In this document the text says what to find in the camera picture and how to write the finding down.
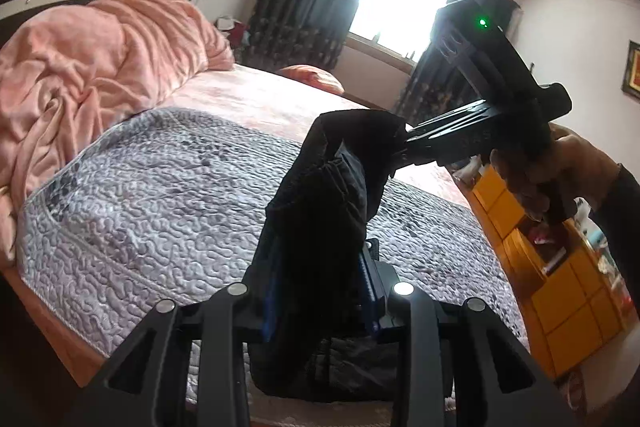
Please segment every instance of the bed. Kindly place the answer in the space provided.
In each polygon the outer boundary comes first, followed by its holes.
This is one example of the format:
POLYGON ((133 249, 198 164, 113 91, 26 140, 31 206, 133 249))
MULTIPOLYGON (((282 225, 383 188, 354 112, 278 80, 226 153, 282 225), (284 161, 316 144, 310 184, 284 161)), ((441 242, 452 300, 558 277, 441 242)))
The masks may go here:
MULTIPOLYGON (((89 1, 91 0, 1 0, 0 38, 9 38, 23 21, 47 7, 68 3, 86 4, 89 1)), ((311 123, 322 112, 362 106, 292 80, 236 64, 229 71, 204 71, 196 74, 184 85, 172 90, 158 107, 202 111, 236 124, 237 129, 257 131, 264 133, 261 136, 284 140, 281 142, 283 147, 295 150, 295 144, 302 142, 311 123)), ((396 180, 402 182, 402 186, 419 188, 422 191, 420 197, 422 193, 426 193, 429 197, 440 198, 438 201, 449 205, 446 206, 447 212, 451 211, 452 215, 463 216, 468 220, 469 230, 472 229, 472 235, 477 239, 478 255, 482 255, 478 259, 491 265, 487 277, 479 278, 479 284, 486 284, 489 293, 499 295, 500 303, 505 308, 504 313, 512 322, 510 325, 524 341, 526 335, 522 318, 506 277, 482 236, 466 198, 446 169, 435 164, 414 166, 401 169, 396 174, 396 180)), ((40 195, 45 197, 46 187, 35 188, 26 203, 28 209, 33 208, 40 195)), ((26 218, 22 219, 22 227, 28 228, 24 224, 26 218)), ((28 248, 18 251, 18 256, 25 251, 28 248)), ((79 333, 78 328, 69 324, 65 314, 56 307, 55 299, 47 299, 43 292, 34 292, 32 288, 36 287, 37 281, 34 280, 33 273, 29 275, 29 263, 19 259, 18 265, 19 270, 15 266, 2 270, 5 279, 76 382, 81 386, 87 384, 104 361, 105 351, 109 349, 97 349, 96 344, 92 345, 88 341, 86 331, 79 333)), ((252 418, 260 423, 276 425, 385 425, 390 418, 390 409, 388 404, 381 403, 315 405, 294 400, 283 401, 252 389, 252 418)))

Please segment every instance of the quilted mat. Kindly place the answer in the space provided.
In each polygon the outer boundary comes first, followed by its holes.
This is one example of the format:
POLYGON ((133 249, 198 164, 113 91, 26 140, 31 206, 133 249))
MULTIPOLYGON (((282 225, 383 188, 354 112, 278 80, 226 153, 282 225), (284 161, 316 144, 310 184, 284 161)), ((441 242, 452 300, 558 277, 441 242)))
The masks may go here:
MULTIPOLYGON (((194 110, 158 108, 127 120, 25 203, 21 277, 108 356, 160 299, 202 301, 241 280, 264 208, 299 150, 194 110)), ((470 210, 390 180, 368 235, 380 239, 380 259, 400 279, 438 300, 479 296, 525 340, 511 287, 470 210)), ((191 399, 197 357, 196 346, 191 399)), ((318 408, 309 412, 251 383, 250 393, 252 417, 267 423, 301 425, 312 417, 316 425, 386 425, 390 418, 387 404, 309 405, 318 408)))

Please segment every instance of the picture frame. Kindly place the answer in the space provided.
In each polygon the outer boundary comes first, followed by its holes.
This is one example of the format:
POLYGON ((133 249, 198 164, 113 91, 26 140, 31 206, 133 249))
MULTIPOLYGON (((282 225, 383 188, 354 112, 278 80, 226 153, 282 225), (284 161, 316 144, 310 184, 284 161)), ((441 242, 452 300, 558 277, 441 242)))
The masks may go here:
POLYGON ((640 100, 640 44, 629 41, 622 90, 640 100))

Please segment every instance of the metal screw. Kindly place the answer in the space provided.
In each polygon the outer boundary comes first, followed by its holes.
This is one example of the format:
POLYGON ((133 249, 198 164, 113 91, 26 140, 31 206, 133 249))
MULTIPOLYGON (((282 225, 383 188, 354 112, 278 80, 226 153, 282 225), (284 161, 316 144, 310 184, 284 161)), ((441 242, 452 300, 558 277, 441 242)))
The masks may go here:
POLYGON ((244 295, 247 290, 248 288, 246 287, 246 285, 242 284, 241 282, 234 282, 226 289, 226 291, 229 292, 229 295, 233 296, 244 295))
POLYGON ((473 312, 483 312, 486 308, 486 304, 482 299, 478 297, 471 297, 467 302, 466 306, 473 312))
POLYGON ((171 299, 162 299, 156 304, 156 311, 158 313, 168 313, 175 308, 175 302, 171 299))
POLYGON ((411 295, 414 292, 414 286, 408 282, 397 282, 394 284, 394 292, 398 295, 411 295))

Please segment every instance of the crumpled blanket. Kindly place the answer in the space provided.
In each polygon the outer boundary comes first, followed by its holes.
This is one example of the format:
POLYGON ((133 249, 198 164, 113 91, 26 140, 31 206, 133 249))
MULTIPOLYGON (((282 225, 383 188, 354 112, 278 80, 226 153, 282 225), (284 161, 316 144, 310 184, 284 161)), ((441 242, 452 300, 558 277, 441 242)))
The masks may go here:
MULTIPOLYGON (((159 300, 202 301, 242 279, 264 209, 299 152, 291 140, 208 113, 146 111, 30 196, 20 214, 20 275, 108 356, 159 300)), ((479 296, 526 337, 509 282, 468 208, 390 180, 367 234, 380 239, 381 261, 401 280, 457 304, 479 296)), ((191 399, 197 347, 193 355, 191 399)), ((252 394, 252 411, 280 400, 255 387, 252 394)))
POLYGON ((187 0, 95 0, 24 23, 0 51, 0 264, 31 191, 115 123, 233 63, 187 0))

